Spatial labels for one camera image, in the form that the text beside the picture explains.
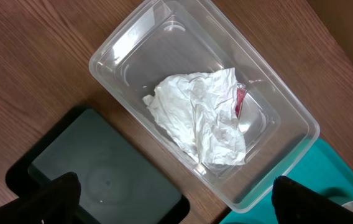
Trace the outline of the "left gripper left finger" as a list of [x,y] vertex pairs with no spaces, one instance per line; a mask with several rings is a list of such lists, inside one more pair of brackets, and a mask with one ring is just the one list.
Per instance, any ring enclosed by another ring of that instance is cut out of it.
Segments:
[[45,187],[0,207],[0,224],[72,223],[79,206],[81,184],[68,172]]

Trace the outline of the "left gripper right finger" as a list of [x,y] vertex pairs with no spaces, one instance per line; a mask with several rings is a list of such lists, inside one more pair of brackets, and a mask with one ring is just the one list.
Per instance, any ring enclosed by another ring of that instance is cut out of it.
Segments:
[[353,211],[284,175],[274,180],[271,201],[279,224],[353,224]]

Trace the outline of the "red sauce packet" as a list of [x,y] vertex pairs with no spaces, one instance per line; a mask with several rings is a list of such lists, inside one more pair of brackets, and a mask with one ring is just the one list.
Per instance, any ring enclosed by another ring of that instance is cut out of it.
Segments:
[[235,107],[236,116],[238,118],[240,118],[240,116],[241,116],[242,104],[243,104],[246,93],[247,93],[246,86],[244,84],[238,83],[237,84],[237,101],[236,101],[236,107]]

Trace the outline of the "white napkin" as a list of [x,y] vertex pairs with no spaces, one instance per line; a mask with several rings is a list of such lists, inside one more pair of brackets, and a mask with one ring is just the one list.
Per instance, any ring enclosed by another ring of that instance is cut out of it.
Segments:
[[158,126],[195,161],[241,166],[246,155],[235,107],[234,68],[171,75],[143,97]]

